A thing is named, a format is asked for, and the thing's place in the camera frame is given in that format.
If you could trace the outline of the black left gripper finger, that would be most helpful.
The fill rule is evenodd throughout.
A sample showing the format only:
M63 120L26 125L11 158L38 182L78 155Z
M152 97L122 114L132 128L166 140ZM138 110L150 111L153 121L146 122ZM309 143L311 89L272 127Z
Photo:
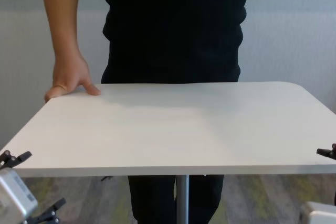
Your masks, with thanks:
M38 223L49 223L49 224L58 224L60 219L57 217L57 210L59 210L63 205L66 204L66 200L61 198L55 202L52 206L46 209L39 216L32 217L30 216L26 219L26 224L38 224Z
M32 153L30 151L26 151L24 153L22 153L19 156L13 156L10 151L5 150L1 156L1 169L5 169L5 168L13 168L21 163L23 163L24 161L26 161L27 159L29 159L32 156Z

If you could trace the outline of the person's right hand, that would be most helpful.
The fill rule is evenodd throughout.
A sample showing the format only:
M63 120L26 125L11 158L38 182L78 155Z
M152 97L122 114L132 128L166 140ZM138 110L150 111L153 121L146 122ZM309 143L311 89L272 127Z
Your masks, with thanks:
M45 102L52 98L67 95L83 86L89 95L99 95L101 91L93 84L88 64L81 55L63 54L55 57L53 83L45 94Z

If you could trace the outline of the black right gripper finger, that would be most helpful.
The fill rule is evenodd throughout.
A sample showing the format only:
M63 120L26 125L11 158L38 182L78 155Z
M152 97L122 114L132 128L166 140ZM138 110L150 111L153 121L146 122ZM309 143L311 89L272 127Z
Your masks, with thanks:
M328 149L322 149L322 148L318 148L316 153L318 155L324 156L324 157L328 157L330 159L335 160L335 153L336 153L336 144L332 144L332 147L330 150Z

